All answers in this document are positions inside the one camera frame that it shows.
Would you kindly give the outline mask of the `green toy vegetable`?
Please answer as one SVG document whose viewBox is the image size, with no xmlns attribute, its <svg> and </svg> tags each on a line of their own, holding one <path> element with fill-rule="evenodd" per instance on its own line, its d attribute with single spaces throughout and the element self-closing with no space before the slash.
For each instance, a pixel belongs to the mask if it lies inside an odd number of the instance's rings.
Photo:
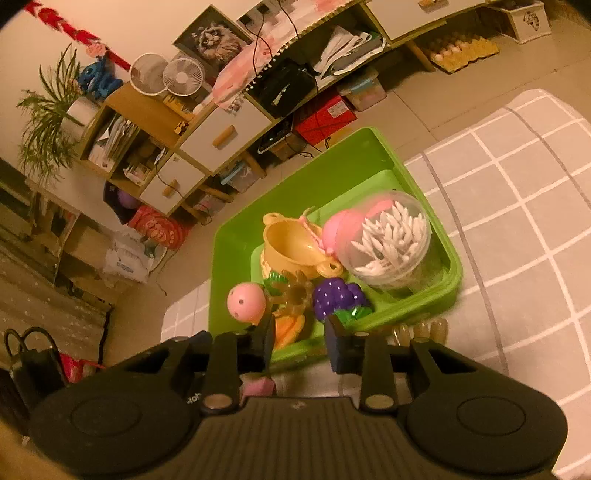
<svg viewBox="0 0 591 480">
<path fill-rule="evenodd" d="M 288 280 L 286 277 L 277 273 L 276 271 L 271 270 L 270 274 L 263 279 L 263 286 L 266 288 L 266 292 L 270 296 L 279 296 L 281 291 L 277 286 L 280 284 L 287 284 Z"/>
</svg>

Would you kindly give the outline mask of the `yellow toy pot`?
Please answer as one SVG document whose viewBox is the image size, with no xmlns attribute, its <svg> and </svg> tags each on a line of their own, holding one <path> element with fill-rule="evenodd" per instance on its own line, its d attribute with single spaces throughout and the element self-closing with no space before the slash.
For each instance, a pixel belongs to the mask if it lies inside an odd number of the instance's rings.
<svg viewBox="0 0 591 480">
<path fill-rule="evenodd" d="M 338 278 L 344 267 L 322 244 L 322 228 L 306 217 L 287 218 L 280 213 L 263 216 L 263 274 L 301 272 L 310 280 Z"/>
</svg>

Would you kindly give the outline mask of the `grey checked table cloth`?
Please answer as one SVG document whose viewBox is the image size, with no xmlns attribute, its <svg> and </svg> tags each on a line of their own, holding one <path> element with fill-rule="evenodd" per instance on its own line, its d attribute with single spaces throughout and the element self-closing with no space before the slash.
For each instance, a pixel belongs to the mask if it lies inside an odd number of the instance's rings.
<svg viewBox="0 0 591 480">
<path fill-rule="evenodd" d="M 449 346 L 554 399 L 568 420 L 555 472 L 590 475 L 590 124 L 542 90 L 407 162 L 463 278 Z"/>
</svg>

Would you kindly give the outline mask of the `egg tray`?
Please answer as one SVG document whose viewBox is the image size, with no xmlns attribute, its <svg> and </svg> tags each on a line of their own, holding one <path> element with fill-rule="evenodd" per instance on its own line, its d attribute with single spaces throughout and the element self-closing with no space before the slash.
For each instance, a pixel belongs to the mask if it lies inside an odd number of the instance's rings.
<svg viewBox="0 0 591 480">
<path fill-rule="evenodd" d="M 494 41 L 472 33 L 453 33 L 436 38 L 422 51 L 436 67 L 448 74 L 500 53 Z"/>
</svg>

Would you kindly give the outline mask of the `green plastic storage box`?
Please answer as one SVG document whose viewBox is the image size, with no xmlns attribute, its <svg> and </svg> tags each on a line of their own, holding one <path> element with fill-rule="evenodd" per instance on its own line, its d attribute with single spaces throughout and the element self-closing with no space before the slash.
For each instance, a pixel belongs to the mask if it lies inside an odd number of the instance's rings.
<svg viewBox="0 0 591 480">
<path fill-rule="evenodd" d="M 264 215 L 296 217 L 311 208 L 311 220 L 324 224 L 335 212 L 384 190 L 403 191 L 425 208 L 432 226 L 428 276 L 423 287 L 409 295 L 368 288 L 366 294 L 375 310 L 356 321 L 355 327 L 380 330 L 399 322 L 422 321 L 451 309 L 462 281 L 459 255 L 423 191 L 386 139 L 374 128 L 362 128 L 332 145 L 217 230 L 211 265 L 209 332 L 217 336 L 243 327 L 228 313 L 226 296 L 238 283 L 260 280 Z"/>
</svg>

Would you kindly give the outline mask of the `purple toy grapes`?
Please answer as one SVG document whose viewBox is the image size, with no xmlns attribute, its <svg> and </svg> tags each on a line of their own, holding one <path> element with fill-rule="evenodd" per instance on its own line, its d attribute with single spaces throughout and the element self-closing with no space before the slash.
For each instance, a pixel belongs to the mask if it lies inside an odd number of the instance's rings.
<svg viewBox="0 0 591 480">
<path fill-rule="evenodd" d="M 374 312 L 361 287 L 341 278 L 325 279 L 315 287 L 314 311 L 318 321 L 335 315 L 342 325 L 352 324 Z"/>
</svg>

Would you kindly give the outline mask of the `white carved wooden box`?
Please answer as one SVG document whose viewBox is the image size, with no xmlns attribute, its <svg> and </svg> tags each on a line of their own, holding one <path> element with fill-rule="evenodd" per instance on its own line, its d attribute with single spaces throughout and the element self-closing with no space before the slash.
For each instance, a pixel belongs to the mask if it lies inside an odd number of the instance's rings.
<svg viewBox="0 0 591 480">
<path fill-rule="evenodd" d="M 482 19 L 519 44 L 552 34 L 542 1 L 500 1 L 487 6 Z"/>
</svg>

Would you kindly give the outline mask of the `folded papers in shelf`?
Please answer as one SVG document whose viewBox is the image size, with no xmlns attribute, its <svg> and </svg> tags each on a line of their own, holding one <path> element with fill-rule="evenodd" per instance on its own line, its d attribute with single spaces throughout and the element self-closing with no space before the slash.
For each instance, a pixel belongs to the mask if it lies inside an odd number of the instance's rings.
<svg viewBox="0 0 591 480">
<path fill-rule="evenodd" d="M 386 49 L 388 42 L 378 32 L 349 32 L 341 26 L 332 30 L 325 49 L 318 62 L 312 67 L 318 89 L 322 90 L 332 82 L 348 75 Z"/>
</svg>

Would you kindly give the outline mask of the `small white desk fan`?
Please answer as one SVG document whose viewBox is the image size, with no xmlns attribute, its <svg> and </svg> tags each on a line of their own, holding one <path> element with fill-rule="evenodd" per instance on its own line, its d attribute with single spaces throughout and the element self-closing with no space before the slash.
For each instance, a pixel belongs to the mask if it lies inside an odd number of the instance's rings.
<svg viewBox="0 0 591 480">
<path fill-rule="evenodd" d="M 164 87 L 177 96 L 190 96 L 204 84 L 204 68 L 192 58 L 176 58 L 162 72 Z"/>
</svg>

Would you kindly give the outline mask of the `framed cat picture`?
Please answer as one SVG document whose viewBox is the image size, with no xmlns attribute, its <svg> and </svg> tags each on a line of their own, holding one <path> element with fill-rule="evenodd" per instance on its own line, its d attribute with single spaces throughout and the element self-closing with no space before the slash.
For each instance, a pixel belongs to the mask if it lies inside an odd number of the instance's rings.
<svg viewBox="0 0 591 480">
<path fill-rule="evenodd" d="M 190 23 L 173 45 L 197 59 L 207 75 L 214 77 L 251 42 L 252 38 L 245 31 L 211 5 Z"/>
</svg>

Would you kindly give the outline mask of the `brown toy crown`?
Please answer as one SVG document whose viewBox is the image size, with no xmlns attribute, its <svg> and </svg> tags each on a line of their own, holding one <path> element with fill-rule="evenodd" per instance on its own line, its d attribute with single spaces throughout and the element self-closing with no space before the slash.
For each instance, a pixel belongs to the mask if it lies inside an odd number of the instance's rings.
<svg viewBox="0 0 591 480">
<path fill-rule="evenodd" d="M 287 284 L 280 284 L 279 296 L 270 296 L 270 301 L 276 305 L 273 315 L 276 317 L 304 315 L 311 308 L 314 299 L 315 285 L 310 279 L 297 270 L 294 273 L 283 270 L 280 273 L 287 278 Z"/>
</svg>

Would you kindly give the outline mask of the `pink eraser block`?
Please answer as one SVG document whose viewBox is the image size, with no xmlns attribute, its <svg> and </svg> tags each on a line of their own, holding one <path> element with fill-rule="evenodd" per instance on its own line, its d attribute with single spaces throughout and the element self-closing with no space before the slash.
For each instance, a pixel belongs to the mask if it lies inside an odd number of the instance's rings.
<svg viewBox="0 0 591 480">
<path fill-rule="evenodd" d="M 262 377 L 246 383 L 242 389 L 242 397 L 273 397 L 276 395 L 276 383 L 272 378 Z"/>
</svg>

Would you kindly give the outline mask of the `large white desk fan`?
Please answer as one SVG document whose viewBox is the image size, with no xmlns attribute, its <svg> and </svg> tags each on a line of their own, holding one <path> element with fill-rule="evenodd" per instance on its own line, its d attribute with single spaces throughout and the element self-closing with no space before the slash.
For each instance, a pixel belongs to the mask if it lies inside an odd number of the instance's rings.
<svg viewBox="0 0 591 480">
<path fill-rule="evenodd" d="M 167 66 L 168 61 L 161 55 L 153 52 L 144 53 L 131 64 L 129 82 L 143 95 L 160 95 L 166 90 L 163 72 Z"/>
</svg>

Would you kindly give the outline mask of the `clear plastic storage bin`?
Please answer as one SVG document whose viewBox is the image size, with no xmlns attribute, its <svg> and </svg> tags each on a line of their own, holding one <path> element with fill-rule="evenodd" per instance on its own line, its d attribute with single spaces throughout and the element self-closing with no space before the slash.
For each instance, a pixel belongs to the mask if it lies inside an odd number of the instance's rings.
<svg viewBox="0 0 591 480">
<path fill-rule="evenodd" d="M 387 98 L 387 92 L 379 80 L 379 72 L 374 67 L 367 67 L 362 74 L 339 86 L 338 91 L 360 112 Z"/>
</svg>

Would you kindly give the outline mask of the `red cardboard box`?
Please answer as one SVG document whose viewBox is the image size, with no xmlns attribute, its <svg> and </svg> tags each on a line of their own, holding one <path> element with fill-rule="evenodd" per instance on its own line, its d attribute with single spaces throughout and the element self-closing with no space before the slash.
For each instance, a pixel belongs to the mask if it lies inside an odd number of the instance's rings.
<svg viewBox="0 0 591 480">
<path fill-rule="evenodd" d="M 295 112 L 294 130 L 308 144 L 318 145 L 355 120 L 346 99 L 337 90 L 328 90 Z"/>
</svg>

